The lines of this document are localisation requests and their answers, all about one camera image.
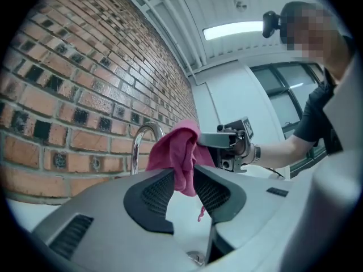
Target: window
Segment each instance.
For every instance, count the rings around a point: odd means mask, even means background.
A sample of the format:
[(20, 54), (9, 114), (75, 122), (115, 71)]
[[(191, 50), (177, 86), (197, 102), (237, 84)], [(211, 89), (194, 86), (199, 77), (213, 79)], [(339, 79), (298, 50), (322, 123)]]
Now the window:
[[(322, 69), (313, 63), (275, 63), (253, 67), (252, 71), (265, 89), (276, 111), (286, 139), (294, 134), (309, 94), (324, 81)], [(306, 157), (290, 166), (292, 177), (311, 167), (326, 155), (323, 139)]]

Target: neck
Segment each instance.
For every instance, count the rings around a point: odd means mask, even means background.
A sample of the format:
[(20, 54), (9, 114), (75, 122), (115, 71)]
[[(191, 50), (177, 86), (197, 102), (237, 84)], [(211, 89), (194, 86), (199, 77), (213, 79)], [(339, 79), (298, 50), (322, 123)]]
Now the neck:
[(324, 62), (324, 66), (331, 74), (335, 84), (340, 83), (351, 58), (352, 55), (345, 39), (339, 36), (335, 47), (331, 49), (330, 55)]

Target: man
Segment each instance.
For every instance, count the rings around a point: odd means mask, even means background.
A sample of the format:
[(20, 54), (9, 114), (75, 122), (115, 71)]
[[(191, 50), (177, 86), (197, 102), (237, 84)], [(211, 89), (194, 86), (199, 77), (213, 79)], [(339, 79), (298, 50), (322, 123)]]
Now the man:
[(280, 36), (288, 49), (301, 50), (310, 61), (324, 65), (325, 82), (309, 95), (303, 116), (293, 135), (270, 145), (236, 146), (237, 154), (246, 154), (243, 164), (281, 168), (305, 157), (320, 139), (328, 154), (341, 150), (323, 107), (332, 98), (355, 51), (353, 40), (339, 34), (333, 17), (315, 5), (291, 2), (282, 9), (285, 31)]

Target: window frame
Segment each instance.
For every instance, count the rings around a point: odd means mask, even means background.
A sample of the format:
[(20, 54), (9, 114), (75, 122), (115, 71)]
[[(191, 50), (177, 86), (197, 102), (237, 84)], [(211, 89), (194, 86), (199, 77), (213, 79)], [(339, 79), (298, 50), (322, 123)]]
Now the window frame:
[[(269, 64), (266, 64), (266, 65), (251, 67), (251, 71), (253, 73), (255, 73), (256, 71), (259, 71), (259, 70), (265, 70), (265, 69), (270, 70), (272, 75), (274, 75), (275, 78), (278, 80), (278, 82), (280, 84), (282, 84), (282, 87), (275, 88), (275, 89), (268, 90), (268, 91), (265, 90), (268, 98), (271, 99), (274, 96), (287, 93), (289, 95), (295, 109), (296, 109), (296, 112), (297, 112), (297, 114), (299, 116), (299, 119), (301, 120), (302, 114), (303, 114), (303, 109), (301, 108), (301, 106), (300, 106), (294, 92), (289, 87), (289, 84), (287, 83), (286, 79), (284, 78), (284, 76), (278, 70), (278, 67), (296, 66), (296, 65), (302, 66), (304, 71), (313, 79), (313, 81), (316, 84), (321, 84), (322, 83), (319, 80), (318, 76), (315, 74), (315, 72), (310, 68), (309, 65), (315, 65), (322, 73), (323, 73), (323, 70), (321, 69), (321, 67), (317, 63), (313, 63), (313, 62), (269, 63)], [(285, 134), (288, 131), (291, 131), (291, 130), (295, 129), (298, 124), (299, 124), (299, 122), (296, 122), (296, 123), (293, 123), (293, 124), (289, 124), (288, 126), (281, 127), (283, 134)], [(299, 163), (295, 163), (295, 164), (290, 165), (290, 176), (291, 176), (291, 178), (296, 176), (300, 171), (302, 171), (304, 169), (307, 169), (307, 168), (310, 168), (311, 166), (313, 166), (314, 164), (316, 164), (317, 162), (322, 160), (326, 155), (327, 154), (326, 154), (325, 149), (323, 149), (323, 151), (314, 152), (314, 148), (311, 148), (308, 151), (308, 153), (306, 154), (304, 160), (302, 160)]]

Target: ceiling light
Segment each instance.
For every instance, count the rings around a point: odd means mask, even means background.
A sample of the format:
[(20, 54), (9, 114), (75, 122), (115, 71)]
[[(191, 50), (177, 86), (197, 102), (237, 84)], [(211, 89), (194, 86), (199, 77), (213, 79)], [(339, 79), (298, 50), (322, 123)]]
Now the ceiling light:
[(290, 88), (297, 88), (297, 87), (300, 87), (300, 86), (302, 86), (304, 83), (300, 83), (300, 84), (295, 84), (295, 85), (293, 85), (293, 86), (291, 86)]
[(219, 25), (216, 27), (211, 27), (203, 30), (204, 37), (206, 40), (216, 39), (218, 37), (243, 33), (252, 31), (262, 32), (262, 21), (247, 21), (247, 22), (237, 22), (225, 25)]

